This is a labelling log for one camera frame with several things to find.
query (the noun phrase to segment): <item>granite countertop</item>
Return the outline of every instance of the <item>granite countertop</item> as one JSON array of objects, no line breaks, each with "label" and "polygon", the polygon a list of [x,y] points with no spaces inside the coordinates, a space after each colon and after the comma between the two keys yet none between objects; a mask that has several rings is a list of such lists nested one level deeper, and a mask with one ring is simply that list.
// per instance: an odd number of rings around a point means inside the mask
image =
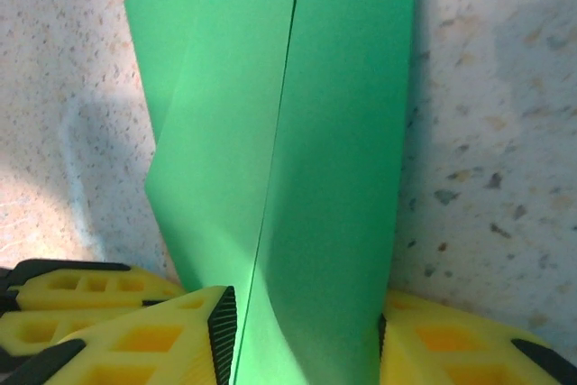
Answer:
[{"label": "granite countertop", "polygon": [[[577,362],[577,0],[418,0],[391,284]],[[123,0],[0,0],[0,266],[173,275]]]}]

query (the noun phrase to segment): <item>black rubber edge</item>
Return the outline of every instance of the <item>black rubber edge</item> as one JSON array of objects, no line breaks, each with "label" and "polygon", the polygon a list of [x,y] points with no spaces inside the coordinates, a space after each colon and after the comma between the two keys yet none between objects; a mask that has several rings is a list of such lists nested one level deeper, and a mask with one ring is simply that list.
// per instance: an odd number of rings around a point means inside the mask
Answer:
[{"label": "black rubber edge", "polygon": [[86,347],[79,338],[44,349],[23,363],[2,385],[42,385]]},{"label": "black rubber edge", "polygon": [[151,307],[160,304],[161,302],[166,301],[167,299],[143,299],[142,306],[143,307]]},{"label": "black rubber edge", "polygon": [[208,338],[213,354],[216,385],[228,385],[231,378],[236,328],[236,297],[234,288],[229,286],[208,318]]},{"label": "black rubber edge", "polygon": [[382,358],[382,350],[385,345],[385,332],[387,331],[387,318],[384,315],[379,317],[379,355]]},{"label": "black rubber edge", "polygon": [[17,298],[18,290],[7,290],[0,293],[0,317],[6,311],[20,311]]},{"label": "black rubber edge", "polygon": [[12,356],[0,346],[0,373],[10,373],[32,358],[32,355]]},{"label": "black rubber edge", "polygon": [[511,343],[561,385],[577,384],[577,367],[565,360],[553,349],[521,338],[514,338]]},{"label": "black rubber edge", "polygon": [[29,279],[54,270],[130,270],[123,263],[107,263],[103,261],[57,261],[52,259],[29,259],[21,261],[16,267],[0,279],[0,291],[8,290],[10,286],[22,286]]}]

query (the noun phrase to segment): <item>black ridged strip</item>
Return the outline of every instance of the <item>black ridged strip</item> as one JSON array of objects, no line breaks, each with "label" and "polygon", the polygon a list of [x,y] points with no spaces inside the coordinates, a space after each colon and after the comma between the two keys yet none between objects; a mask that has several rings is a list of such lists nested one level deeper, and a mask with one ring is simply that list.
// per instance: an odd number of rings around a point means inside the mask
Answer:
[{"label": "black ridged strip", "polygon": [[2,385],[43,385],[86,347],[79,338],[44,349],[22,364]]},{"label": "black ridged strip", "polygon": [[520,338],[511,340],[511,343],[532,362],[553,376],[560,385],[577,384],[577,367],[553,349]]},{"label": "black ridged strip", "polygon": [[30,259],[21,261],[16,267],[0,279],[0,291],[10,286],[22,286],[29,279],[54,270],[130,270],[123,263],[106,263],[103,261],[54,261],[51,259]]},{"label": "black ridged strip", "polygon": [[228,385],[237,328],[236,297],[229,286],[208,318],[208,337],[215,366],[216,385]]}]

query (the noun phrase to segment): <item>speckled wall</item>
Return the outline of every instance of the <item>speckled wall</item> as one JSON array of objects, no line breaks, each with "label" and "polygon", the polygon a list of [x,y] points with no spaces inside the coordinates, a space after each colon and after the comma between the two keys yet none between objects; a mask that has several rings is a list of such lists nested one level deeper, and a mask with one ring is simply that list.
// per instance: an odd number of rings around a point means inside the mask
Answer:
[{"label": "speckled wall", "polygon": [[[391,284],[576,361],[577,0],[418,3]],[[0,23],[0,265],[171,274],[123,0],[0,0]]]}]

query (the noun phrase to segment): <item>green foam sheet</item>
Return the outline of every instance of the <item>green foam sheet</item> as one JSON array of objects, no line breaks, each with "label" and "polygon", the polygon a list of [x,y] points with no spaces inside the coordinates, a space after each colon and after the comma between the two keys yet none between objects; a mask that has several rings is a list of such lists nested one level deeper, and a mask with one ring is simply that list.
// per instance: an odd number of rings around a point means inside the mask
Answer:
[{"label": "green foam sheet", "polygon": [[236,287],[234,383],[378,383],[413,0],[126,9],[147,194],[185,286]]}]

